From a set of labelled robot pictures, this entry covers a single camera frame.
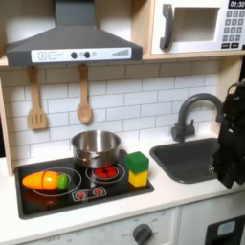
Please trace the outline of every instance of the range hood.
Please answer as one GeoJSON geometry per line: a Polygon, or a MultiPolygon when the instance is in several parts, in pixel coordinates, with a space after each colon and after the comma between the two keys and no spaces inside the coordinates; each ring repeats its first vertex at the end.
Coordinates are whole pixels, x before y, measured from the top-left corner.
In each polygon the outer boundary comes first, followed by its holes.
{"type": "Polygon", "coordinates": [[[56,27],[9,44],[10,66],[142,60],[142,47],[95,27],[94,0],[55,0],[56,27]]]}

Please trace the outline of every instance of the oven knob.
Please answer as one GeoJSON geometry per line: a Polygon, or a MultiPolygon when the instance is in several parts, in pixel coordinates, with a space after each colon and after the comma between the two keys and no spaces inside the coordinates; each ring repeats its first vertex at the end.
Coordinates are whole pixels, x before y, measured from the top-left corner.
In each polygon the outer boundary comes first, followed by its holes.
{"type": "Polygon", "coordinates": [[[77,58],[77,57],[78,57],[78,54],[77,54],[77,53],[75,53],[75,52],[73,52],[73,53],[71,54],[71,57],[72,57],[73,59],[75,59],[75,58],[77,58]]]}
{"type": "Polygon", "coordinates": [[[147,224],[137,226],[133,231],[133,237],[138,245],[145,244],[152,236],[152,230],[147,224]]]}

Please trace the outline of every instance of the microwave window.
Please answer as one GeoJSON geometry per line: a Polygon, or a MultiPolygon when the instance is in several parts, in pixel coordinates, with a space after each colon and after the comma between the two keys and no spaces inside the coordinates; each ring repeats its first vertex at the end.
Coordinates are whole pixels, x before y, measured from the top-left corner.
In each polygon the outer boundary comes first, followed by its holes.
{"type": "Polygon", "coordinates": [[[173,42],[214,41],[218,11],[216,8],[176,8],[173,42]]]}
{"type": "Polygon", "coordinates": [[[245,9],[245,1],[230,0],[229,9],[245,9]]]}

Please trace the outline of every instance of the microwave door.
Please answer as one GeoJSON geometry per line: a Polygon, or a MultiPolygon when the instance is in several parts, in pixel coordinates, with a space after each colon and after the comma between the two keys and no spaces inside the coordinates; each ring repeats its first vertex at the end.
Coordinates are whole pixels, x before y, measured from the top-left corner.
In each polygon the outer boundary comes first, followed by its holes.
{"type": "Polygon", "coordinates": [[[173,0],[169,3],[156,0],[152,53],[180,54],[223,50],[229,1],[173,0]]]}

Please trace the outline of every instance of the wooden spoon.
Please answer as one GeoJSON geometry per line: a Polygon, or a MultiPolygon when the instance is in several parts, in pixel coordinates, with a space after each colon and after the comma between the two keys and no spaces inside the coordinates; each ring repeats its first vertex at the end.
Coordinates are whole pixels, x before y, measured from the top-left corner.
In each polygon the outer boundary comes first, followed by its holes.
{"type": "Polygon", "coordinates": [[[88,103],[88,67],[85,64],[79,66],[80,69],[80,105],[78,107],[78,118],[88,124],[92,121],[93,113],[88,103]]]}
{"type": "Polygon", "coordinates": [[[30,129],[40,129],[45,128],[47,125],[47,118],[44,111],[40,108],[39,104],[39,93],[38,93],[38,84],[37,84],[37,73],[38,70],[36,67],[29,67],[28,73],[31,82],[31,94],[33,109],[28,116],[28,125],[30,129]]]}

